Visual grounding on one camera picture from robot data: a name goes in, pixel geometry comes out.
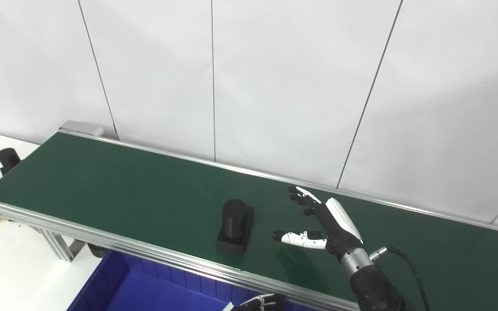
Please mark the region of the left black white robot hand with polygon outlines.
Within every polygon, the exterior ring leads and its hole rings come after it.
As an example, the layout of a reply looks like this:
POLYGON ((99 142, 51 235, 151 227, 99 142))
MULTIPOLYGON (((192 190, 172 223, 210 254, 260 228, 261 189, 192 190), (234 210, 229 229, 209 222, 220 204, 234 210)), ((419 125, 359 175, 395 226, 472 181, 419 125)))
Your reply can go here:
POLYGON ((257 295, 240 305, 230 302, 223 311, 284 311, 284 301, 284 295, 257 295))

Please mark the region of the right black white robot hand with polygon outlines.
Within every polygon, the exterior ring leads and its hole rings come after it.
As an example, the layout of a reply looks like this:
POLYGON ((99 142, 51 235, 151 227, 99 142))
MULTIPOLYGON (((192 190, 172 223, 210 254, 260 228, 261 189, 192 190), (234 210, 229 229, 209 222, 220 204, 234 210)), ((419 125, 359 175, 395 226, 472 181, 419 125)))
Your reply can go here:
POLYGON ((362 248, 363 241, 358 229, 341 204, 333 197, 322 202, 314 194, 299 186, 288 187, 289 198, 299 205, 306 206, 303 213, 315 216, 322 232, 285 232, 275 230, 272 238, 285 244, 301 248, 326 250, 337 256, 342 256, 362 248))

